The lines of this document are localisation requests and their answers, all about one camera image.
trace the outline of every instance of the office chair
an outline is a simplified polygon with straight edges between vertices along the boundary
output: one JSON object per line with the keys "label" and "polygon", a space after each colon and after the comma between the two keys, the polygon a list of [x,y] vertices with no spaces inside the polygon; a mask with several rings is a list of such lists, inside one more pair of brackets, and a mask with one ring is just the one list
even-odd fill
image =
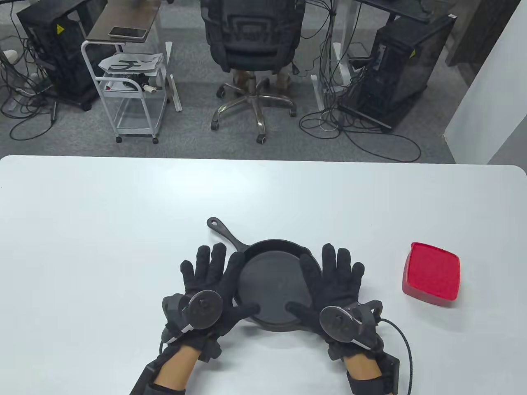
{"label": "office chair", "polygon": [[290,98],[262,93],[269,86],[269,78],[256,83],[255,72],[278,73],[291,63],[300,42],[305,8],[305,0],[201,0],[201,17],[212,58],[226,73],[231,69],[249,72],[246,91],[229,83],[218,89],[218,98],[223,98],[225,88],[240,97],[216,110],[210,124],[212,130],[218,130],[221,114],[248,103],[258,125],[256,141],[264,144],[266,127],[261,99],[285,104],[289,107],[289,115],[296,116],[296,105]]}

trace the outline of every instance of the power cord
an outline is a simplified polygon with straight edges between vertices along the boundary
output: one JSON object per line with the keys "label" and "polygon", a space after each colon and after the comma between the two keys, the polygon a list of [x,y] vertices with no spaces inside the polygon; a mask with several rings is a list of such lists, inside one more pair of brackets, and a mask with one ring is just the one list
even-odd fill
{"label": "power cord", "polygon": [[[323,86],[323,104],[324,109],[317,112],[312,112],[309,114],[304,115],[302,118],[300,118],[298,122],[299,128],[309,136],[319,139],[319,140],[334,140],[339,138],[341,135],[345,135],[345,137],[358,149],[379,157],[381,159],[394,161],[394,162],[400,162],[400,163],[412,163],[416,162],[421,158],[422,151],[419,145],[410,139],[409,137],[400,135],[400,134],[385,134],[382,133],[381,129],[379,127],[373,126],[373,125],[365,125],[365,121],[362,120],[359,117],[353,118],[350,121],[349,116],[347,114],[340,113],[338,110],[338,104],[339,104],[339,97],[337,96],[337,92],[335,91],[334,85],[335,85],[335,73],[340,65],[340,63],[343,61],[343,59],[346,56],[346,53],[353,42],[353,37],[355,35],[356,29],[357,29],[357,23],[354,26],[354,29],[352,31],[351,37],[349,38],[349,41],[346,43],[345,46],[343,46],[343,50],[341,53],[341,56],[339,59],[333,59],[333,49],[331,47],[331,41],[333,37],[333,29],[335,26],[335,15],[336,15],[336,3],[334,0],[329,0],[329,4],[324,2],[323,0],[308,0],[308,4],[315,5],[320,8],[324,8],[328,15],[323,23],[323,25],[317,30],[317,33],[315,33],[312,36],[305,37],[305,39],[313,38],[316,34],[318,34],[326,24],[328,25],[326,35],[324,40],[321,42],[319,48],[320,53],[319,55],[313,60],[313,64],[310,69],[305,69],[305,73],[303,75],[300,75],[300,77],[306,77],[311,70],[315,68],[315,62],[318,60],[318,80]],[[362,8],[362,3],[359,4],[358,10],[357,10],[357,22],[360,17],[360,11]],[[344,86],[344,95],[348,95],[348,97],[352,98],[353,95],[357,92],[357,87],[359,84],[364,80],[366,73],[369,69],[369,67],[372,65],[374,58],[368,58],[366,59],[368,62],[367,64],[362,67],[360,72],[358,72],[356,75],[354,75],[349,83]],[[293,70],[297,71],[296,74],[299,74],[298,68],[296,65],[293,66]],[[323,133],[315,133],[314,129],[320,129]],[[414,158],[412,159],[403,159],[403,158],[397,158],[397,157],[390,157],[388,155],[384,155],[381,153],[373,152],[371,150],[368,150],[362,146],[362,144],[359,144],[356,140],[356,138],[352,137],[353,135],[379,135],[379,136],[391,136],[396,139],[403,139],[406,141],[409,141],[414,147],[416,147],[417,153]]]}
{"label": "power cord", "polygon": [[412,381],[414,379],[414,362],[412,360],[412,351],[410,350],[410,344],[408,344],[408,340],[406,340],[406,336],[404,336],[404,333],[402,332],[401,329],[399,329],[399,327],[396,324],[394,324],[392,321],[387,320],[385,318],[381,318],[380,320],[393,326],[395,330],[399,332],[399,334],[404,340],[404,344],[406,345],[406,349],[408,350],[408,361],[410,365],[410,374],[409,374],[409,379],[408,379],[408,393],[407,393],[407,395],[410,395],[410,393],[412,392]]}
{"label": "power cord", "polygon": [[[8,92],[6,99],[0,105],[0,113],[6,118],[21,120],[11,128],[9,131],[9,137],[16,141],[27,141],[42,136],[53,127],[56,121],[56,102],[50,103],[43,95],[45,91],[51,88],[51,85],[42,88],[42,84],[37,83],[30,77],[30,64],[34,65],[33,67],[36,67],[36,73],[41,80],[46,79],[46,73],[45,70],[35,63],[36,54],[34,49],[29,45],[28,39],[21,37],[18,27],[13,20],[13,7],[14,3],[11,3],[9,17],[15,27],[16,35],[4,37],[0,39],[0,41],[10,37],[17,37],[22,45],[22,53],[15,64],[11,64],[3,56],[0,57],[0,81],[3,83],[3,85],[0,86],[0,89],[7,89]],[[25,73],[18,71],[15,67],[22,59],[24,60]],[[11,112],[5,111],[5,106],[10,100],[14,100],[20,105],[20,115],[13,115]],[[24,122],[35,118],[37,115],[46,114],[50,114],[51,121],[50,126],[44,132],[23,139],[14,136],[14,131]]]}

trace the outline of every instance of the cable bundle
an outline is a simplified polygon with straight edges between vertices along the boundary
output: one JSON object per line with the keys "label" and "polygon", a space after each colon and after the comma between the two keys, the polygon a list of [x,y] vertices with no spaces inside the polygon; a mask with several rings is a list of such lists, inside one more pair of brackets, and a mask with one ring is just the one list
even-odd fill
{"label": "cable bundle", "polygon": [[[50,126],[44,132],[40,132],[31,137],[19,139],[13,135],[15,129],[22,125],[24,122],[36,117],[37,115],[50,114],[49,107],[52,103],[50,103],[50,101],[43,95],[43,93],[44,91],[51,88],[51,86],[49,85],[46,88],[42,89],[37,83],[35,83],[30,78],[30,70],[28,64],[35,65],[37,69],[37,75],[39,76],[41,81],[46,79],[46,74],[45,71],[35,63],[36,55],[34,50],[29,45],[27,38],[22,38],[20,36],[20,32],[18,31],[18,28],[16,27],[15,22],[13,20],[13,6],[14,3],[11,3],[11,12],[9,16],[11,18],[13,26],[15,27],[16,36],[11,35],[3,38],[2,40],[5,40],[10,37],[17,37],[20,40],[23,51],[22,55],[18,58],[15,64],[11,64],[5,61],[4,58],[0,58],[0,79],[3,83],[3,85],[0,86],[0,90],[7,89],[8,92],[7,98],[0,106],[0,113],[2,113],[2,115],[4,115],[6,118],[21,120],[19,123],[17,123],[11,128],[11,130],[9,131],[9,137],[12,140],[16,141],[26,141],[35,139],[47,133],[54,124],[53,122],[51,122]],[[18,64],[22,59],[24,60],[25,73],[19,72],[15,67],[15,65]],[[32,92],[26,91],[26,86],[20,86],[19,83],[21,81],[25,82],[30,87],[30,90]],[[20,105],[20,115],[13,115],[5,111],[5,105],[11,99],[14,99]]]}
{"label": "cable bundle", "polygon": [[[326,3],[324,0],[306,0],[307,4],[320,7],[325,9],[328,12],[328,15],[322,24],[322,26],[317,30],[315,34],[309,37],[303,37],[304,39],[308,40],[310,38],[315,37],[327,24],[328,28],[326,31],[326,35],[324,37],[324,40],[320,43],[320,53],[319,55],[313,60],[313,64],[311,68],[305,69],[305,75],[301,75],[300,77],[306,77],[311,70],[315,68],[315,62],[318,60],[318,80],[322,84],[323,87],[323,101],[324,101],[324,109],[322,111],[316,111],[309,114],[304,115],[298,122],[299,128],[306,134],[308,134],[311,137],[314,137],[316,139],[320,140],[334,140],[339,138],[341,135],[346,136],[348,140],[351,141],[352,144],[354,144],[357,148],[360,150],[374,155],[376,157],[380,157],[386,160],[394,161],[394,162],[402,162],[402,163],[410,163],[415,162],[419,160],[421,157],[421,148],[419,145],[414,142],[412,139],[402,136],[400,134],[385,134],[382,133],[381,129],[376,126],[372,125],[366,125],[364,120],[362,120],[359,117],[354,117],[349,114],[342,114],[340,111],[337,110],[340,96],[337,95],[337,92],[335,92],[334,85],[335,83],[335,73],[337,72],[337,69],[339,67],[339,64],[343,61],[345,58],[348,49],[352,43],[353,36],[355,35],[355,30],[357,29],[357,24],[355,24],[352,35],[348,41],[348,43],[342,47],[342,53],[340,59],[335,59],[333,57],[333,50],[331,47],[331,42],[333,38],[333,29],[335,27],[335,16],[336,16],[336,4],[334,0],[329,0],[329,4]],[[359,7],[357,10],[357,21],[360,16],[360,10],[362,8],[362,3],[359,3]],[[355,92],[357,91],[356,88],[359,87],[360,83],[364,80],[366,73],[368,71],[368,68],[370,67],[373,60],[370,61],[369,64],[364,66],[359,73],[354,75],[351,79],[351,81],[344,86],[344,93],[343,95],[348,96],[349,98],[353,97]],[[298,68],[293,65],[293,70],[296,71],[296,74],[299,74]],[[314,133],[314,129],[321,129],[323,133]],[[415,147],[417,148],[418,154],[415,158],[411,160],[405,160],[405,159],[398,159],[394,157],[390,157],[387,155],[381,155],[379,153],[372,152],[370,150],[367,150],[363,148],[361,145],[359,145],[353,135],[356,134],[375,134],[379,136],[392,136],[399,139],[408,140],[411,142]]]}

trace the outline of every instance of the hand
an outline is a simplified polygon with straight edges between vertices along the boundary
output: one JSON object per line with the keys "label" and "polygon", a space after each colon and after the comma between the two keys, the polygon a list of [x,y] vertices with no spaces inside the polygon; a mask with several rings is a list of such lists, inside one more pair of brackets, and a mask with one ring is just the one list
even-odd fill
{"label": "hand", "polygon": [[322,274],[317,270],[313,258],[300,257],[300,268],[313,300],[313,307],[297,302],[289,302],[287,311],[295,315],[308,329],[321,336],[328,344],[331,359],[352,357],[365,350],[354,343],[340,343],[331,338],[320,325],[320,312],[327,306],[348,306],[358,301],[360,282],[364,275],[364,265],[357,262],[351,268],[351,256],[346,249],[335,249],[331,244],[322,247]]}
{"label": "hand", "polygon": [[194,329],[180,338],[182,344],[197,350],[203,350],[208,340],[215,342],[219,337],[225,336],[240,320],[258,314],[260,311],[260,306],[257,304],[233,307],[232,298],[238,288],[240,273],[245,265],[245,256],[241,252],[232,254],[224,273],[225,254],[226,247],[222,243],[214,245],[212,254],[208,246],[202,245],[198,248],[196,255],[196,272],[189,261],[181,263],[186,295],[193,296],[202,290],[212,290],[216,291],[223,300],[223,312],[213,326],[201,330]]}

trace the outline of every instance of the cast iron skillet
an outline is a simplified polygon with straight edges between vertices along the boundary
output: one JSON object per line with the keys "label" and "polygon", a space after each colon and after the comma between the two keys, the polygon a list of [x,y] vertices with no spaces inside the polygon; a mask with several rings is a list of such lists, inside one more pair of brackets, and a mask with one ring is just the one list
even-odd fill
{"label": "cast iron skillet", "polygon": [[[216,217],[207,226],[229,240],[236,250],[243,252],[246,264],[240,275],[235,301],[238,305],[258,303],[260,312],[252,317],[262,328],[270,331],[299,329],[297,318],[285,309],[295,301],[311,306],[312,300],[300,269],[299,258],[311,252],[286,240],[264,240],[246,245],[236,239]],[[313,259],[317,269],[318,263]]]}

